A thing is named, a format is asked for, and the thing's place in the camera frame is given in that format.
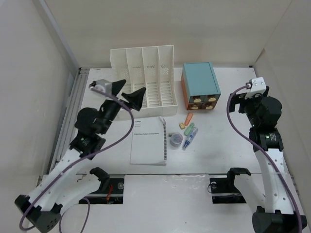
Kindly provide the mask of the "teal orange drawer box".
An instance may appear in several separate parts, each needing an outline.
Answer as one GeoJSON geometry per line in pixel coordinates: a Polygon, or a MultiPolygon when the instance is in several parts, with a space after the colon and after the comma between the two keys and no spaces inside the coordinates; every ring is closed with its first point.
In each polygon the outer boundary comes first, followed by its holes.
{"type": "Polygon", "coordinates": [[[181,86],[188,111],[213,110],[221,96],[211,62],[184,63],[181,86]]]}

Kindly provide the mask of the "white spiral manual booklet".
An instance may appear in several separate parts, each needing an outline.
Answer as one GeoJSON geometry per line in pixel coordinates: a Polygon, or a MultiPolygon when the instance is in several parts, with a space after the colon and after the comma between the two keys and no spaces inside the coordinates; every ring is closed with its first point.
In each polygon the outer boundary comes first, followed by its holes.
{"type": "Polygon", "coordinates": [[[163,117],[134,121],[130,164],[165,166],[167,162],[167,125],[163,117]]]}

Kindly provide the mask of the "orange highlighter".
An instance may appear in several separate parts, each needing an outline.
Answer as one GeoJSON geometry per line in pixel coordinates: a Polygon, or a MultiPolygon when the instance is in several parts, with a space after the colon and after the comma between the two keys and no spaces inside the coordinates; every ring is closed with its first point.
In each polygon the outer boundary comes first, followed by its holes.
{"type": "Polygon", "coordinates": [[[184,122],[184,125],[185,126],[188,126],[192,120],[192,117],[193,117],[193,113],[188,113],[186,119],[185,119],[185,122],[184,122]]]}

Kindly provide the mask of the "clear round pin container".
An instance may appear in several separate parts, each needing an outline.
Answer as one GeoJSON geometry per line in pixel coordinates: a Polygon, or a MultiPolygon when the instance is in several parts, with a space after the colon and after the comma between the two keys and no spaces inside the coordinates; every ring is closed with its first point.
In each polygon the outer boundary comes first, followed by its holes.
{"type": "Polygon", "coordinates": [[[169,138],[170,138],[170,144],[173,147],[180,147],[183,141],[183,136],[180,133],[169,133],[169,138]]]}

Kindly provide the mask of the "clear blue glue bottle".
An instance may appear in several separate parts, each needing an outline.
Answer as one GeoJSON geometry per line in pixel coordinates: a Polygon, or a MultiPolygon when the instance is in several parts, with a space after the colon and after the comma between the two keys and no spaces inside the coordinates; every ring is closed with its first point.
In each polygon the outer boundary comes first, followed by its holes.
{"type": "Polygon", "coordinates": [[[198,128],[197,127],[193,127],[193,129],[190,131],[190,133],[188,134],[183,146],[182,146],[182,150],[186,150],[187,147],[191,144],[191,142],[193,141],[193,139],[195,138],[196,134],[198,132],[198,128]]]}

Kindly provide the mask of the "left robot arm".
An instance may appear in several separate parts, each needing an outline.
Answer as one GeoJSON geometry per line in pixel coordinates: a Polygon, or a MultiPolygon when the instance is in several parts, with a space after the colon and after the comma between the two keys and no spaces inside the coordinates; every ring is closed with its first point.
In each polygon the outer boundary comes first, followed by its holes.
{"type": "Polygon", "coordinates": [[[92,192],[104,192],[108,189],[110,176],[100,167],[94,167],[80,181],[77,173],[92,164],[93,158],[121,141],[104,147],[106,134],[120,109],[129,114],[132,110],[140,111],[146,87],[142,86],[133,93],[117,95],[126,84],[126,80],[109,82],[105,79],[93,81],[89,89],[106,97],[99,109],[86,107],[78,112],[74,127],[78,130],[70,142],[65,155],[48,176],[28,195],[19,195],[15,205],[22,212],[22,219],[27,219],[41,233],[48,233],[60,224],[63,214],[73,205],[92,192]]]}

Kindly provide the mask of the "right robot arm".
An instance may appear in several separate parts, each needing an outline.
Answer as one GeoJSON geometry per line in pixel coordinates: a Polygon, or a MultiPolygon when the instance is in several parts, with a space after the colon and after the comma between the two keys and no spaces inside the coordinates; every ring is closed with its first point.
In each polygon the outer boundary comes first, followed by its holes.
{"type": "Polygon", "coordinates": [[[251,128],[242,138],[253,146],[261,170],[264,190],[260,191],[251,173],[239,169],[237,174],[226,177],[225,185],[230,191],[239,190],[252,211],[252,225],[257,233],[300,233],[307,226],[307,219],[299,211],[297,202],[285,180],[283,142],[276,128],[282,114],[279,100],[268,96],[266,86],[256,88],[247,83],[230,94],[226,114],[240,106],[239,113],[246,114],[251,128]]]}

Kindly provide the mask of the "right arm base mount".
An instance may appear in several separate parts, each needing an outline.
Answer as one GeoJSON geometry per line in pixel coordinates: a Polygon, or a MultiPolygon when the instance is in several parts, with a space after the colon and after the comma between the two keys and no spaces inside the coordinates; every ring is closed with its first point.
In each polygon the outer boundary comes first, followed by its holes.
{"type": "Polygon", "coordinates": [[[212,176],[209,179],[207,191],[212,195],[213,204],[244,204],[246,203],[241,192],[234,186],[236,176],[248,175],[251,172],[246,168],[233,167],[226,176],[212,176]]]}

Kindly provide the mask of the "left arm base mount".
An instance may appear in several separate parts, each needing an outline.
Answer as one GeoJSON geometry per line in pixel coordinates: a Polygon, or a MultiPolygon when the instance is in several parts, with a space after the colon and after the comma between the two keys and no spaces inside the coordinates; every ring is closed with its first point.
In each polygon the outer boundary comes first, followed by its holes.
{"type": "Polygon", "coordinates": [[[98,189],[86,196],[90,204],[123,204],[125,176],[110,176],[100,167],[95,167],[88,174],[84,174],[78,178],[77,183],[86,181],[88,175],[92,178],[95,177],[95,180],[100,182],[98,189]]]}

